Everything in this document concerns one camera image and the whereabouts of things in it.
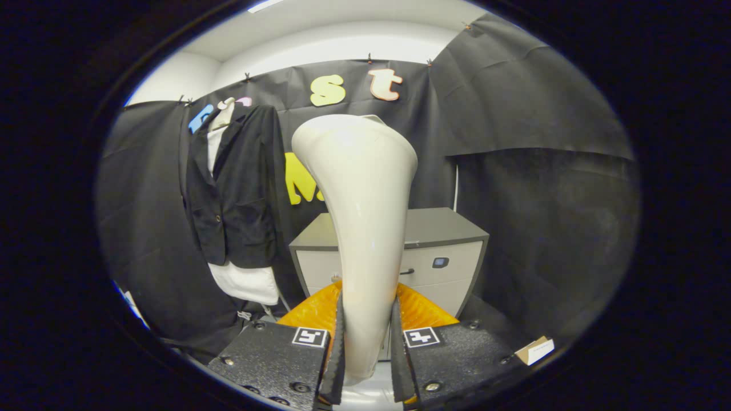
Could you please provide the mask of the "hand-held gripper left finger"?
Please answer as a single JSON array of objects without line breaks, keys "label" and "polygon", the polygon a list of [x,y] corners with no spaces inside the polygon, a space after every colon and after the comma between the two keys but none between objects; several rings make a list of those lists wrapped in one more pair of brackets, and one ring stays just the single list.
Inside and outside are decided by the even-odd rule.
[{"label": "hand-held gripper left finger", "polygon": [[344,387],[342,284],[329,284],[277,322],[245,327],[209,370],[288,408],[339,404]]}]

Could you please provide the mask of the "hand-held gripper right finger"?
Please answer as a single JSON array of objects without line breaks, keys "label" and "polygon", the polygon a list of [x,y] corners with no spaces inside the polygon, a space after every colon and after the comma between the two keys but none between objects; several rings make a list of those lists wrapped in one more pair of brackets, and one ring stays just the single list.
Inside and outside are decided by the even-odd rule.
[{"label": "hand-held gripper right finger", "polygon": [[405,408],[488,408],[528,376],[528,339],[501,312],[468,298],[456,318],[399,284],[392,307],[391,372]]}]

